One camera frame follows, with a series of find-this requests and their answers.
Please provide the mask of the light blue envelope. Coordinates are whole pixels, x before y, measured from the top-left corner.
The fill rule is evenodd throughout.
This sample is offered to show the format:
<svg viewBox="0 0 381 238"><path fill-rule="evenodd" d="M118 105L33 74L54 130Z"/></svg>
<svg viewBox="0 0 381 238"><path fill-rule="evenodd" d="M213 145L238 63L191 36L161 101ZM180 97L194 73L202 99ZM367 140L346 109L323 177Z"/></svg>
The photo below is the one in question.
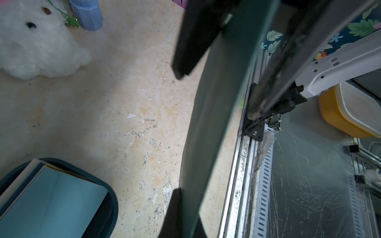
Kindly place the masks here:
<svg viewBox="0 0 381 238"><path fill-rule="evenodd" d="M44 168L1 219L2 238L80 238L107 189Z"/></svg>

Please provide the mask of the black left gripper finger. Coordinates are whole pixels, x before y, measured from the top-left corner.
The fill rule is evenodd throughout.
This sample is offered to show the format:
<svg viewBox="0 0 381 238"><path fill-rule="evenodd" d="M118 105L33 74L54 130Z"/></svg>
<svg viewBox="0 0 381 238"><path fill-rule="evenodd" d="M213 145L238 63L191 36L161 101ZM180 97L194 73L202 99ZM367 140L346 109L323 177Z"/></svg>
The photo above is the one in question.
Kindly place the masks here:
<svg viewBox="0 0 381 238"><path fill-rule="evenodd" d="M173 190L159 238L182 238L182 189Z"/></svg>

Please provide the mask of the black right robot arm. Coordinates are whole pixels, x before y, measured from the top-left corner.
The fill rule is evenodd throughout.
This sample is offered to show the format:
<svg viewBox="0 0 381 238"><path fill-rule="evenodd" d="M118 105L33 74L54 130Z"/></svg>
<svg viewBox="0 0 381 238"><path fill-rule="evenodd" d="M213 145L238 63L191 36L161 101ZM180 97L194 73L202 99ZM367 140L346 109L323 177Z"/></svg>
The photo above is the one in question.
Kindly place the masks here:
<svg viewBox="0 0 381 238"><path fill-rule="evenodd" d="M315 55L334 34L376 1L188 1L172 62L177 79L191 73L206 51L211 52L211 79L226 83L216 107L228 116L252 55L265 31L283 33L258 87L249 101L247 117L269 113L288 87L303 86L311 98L324 90L381 67L381 35L372 33L322 59Z"/></svg>

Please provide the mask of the dark green envelope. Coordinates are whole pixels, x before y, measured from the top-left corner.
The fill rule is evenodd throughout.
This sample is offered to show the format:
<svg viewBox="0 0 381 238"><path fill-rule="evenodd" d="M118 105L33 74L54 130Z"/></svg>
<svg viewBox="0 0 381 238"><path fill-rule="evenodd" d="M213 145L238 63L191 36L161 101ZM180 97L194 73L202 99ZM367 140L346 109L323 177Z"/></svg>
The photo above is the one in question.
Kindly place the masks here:
<svg viewBox="0 0 381 238"><path fill-rule="evenodd" d="M199 209L244 78L279 1L240 1L207 49L183 150L182 238L197 235Z"/></svg>

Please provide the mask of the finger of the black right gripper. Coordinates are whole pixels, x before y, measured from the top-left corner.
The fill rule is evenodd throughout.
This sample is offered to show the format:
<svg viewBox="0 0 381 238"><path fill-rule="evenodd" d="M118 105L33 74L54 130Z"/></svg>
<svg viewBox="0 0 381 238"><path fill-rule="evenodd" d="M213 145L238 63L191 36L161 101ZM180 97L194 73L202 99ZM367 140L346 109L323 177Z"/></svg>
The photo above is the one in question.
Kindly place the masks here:
<svg viewBox="0 0 381 238"><path fill-rule="evenodd" d="M228 14L240 1L187 1L172 61L175 78L181 80L195 68L222 31Z"/></svg>
<svg viewBox="0 0 381 238"><path fill-rule="evenodd" d="M308 1L289 21L247 107L247 118L264 117L318 51L374 1Z"/></svg>

